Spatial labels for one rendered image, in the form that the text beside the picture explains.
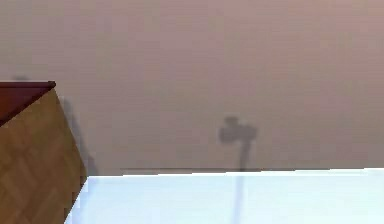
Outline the brown wooden cabinet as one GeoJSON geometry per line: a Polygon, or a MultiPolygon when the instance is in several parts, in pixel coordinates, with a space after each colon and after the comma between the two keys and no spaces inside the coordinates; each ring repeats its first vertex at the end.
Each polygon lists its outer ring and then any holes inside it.
{"type": "Polygon", "coordinates": [[[0,82],[0,224],[64,224],[87,180],[55,86],[0,82]]]}

